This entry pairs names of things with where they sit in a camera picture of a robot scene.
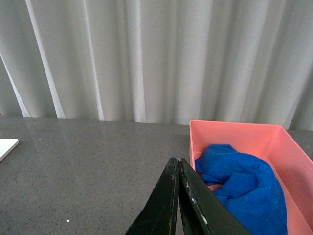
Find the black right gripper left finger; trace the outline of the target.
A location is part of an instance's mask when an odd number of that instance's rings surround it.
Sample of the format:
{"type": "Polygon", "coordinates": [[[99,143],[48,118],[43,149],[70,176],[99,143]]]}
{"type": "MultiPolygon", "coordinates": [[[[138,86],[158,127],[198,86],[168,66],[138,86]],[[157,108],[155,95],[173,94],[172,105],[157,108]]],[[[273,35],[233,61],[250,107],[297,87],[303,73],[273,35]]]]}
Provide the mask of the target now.
{"type": "Polygon", "coordinates": [[[174,235],[179,197],[178,161],[168,160],[145,207],[126,231],[127,235],[174,235]]]}

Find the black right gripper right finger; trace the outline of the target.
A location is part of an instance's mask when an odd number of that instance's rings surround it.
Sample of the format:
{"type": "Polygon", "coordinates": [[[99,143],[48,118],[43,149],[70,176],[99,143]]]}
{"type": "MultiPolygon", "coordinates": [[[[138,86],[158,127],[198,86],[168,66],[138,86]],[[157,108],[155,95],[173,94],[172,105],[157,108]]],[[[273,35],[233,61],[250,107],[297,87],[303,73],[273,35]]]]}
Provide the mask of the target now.
{"type": "Polygon", "coordinates": [[[185,235],[250,234],[185,159],[179,160],[178,167],[179,207],[185,235]]]}

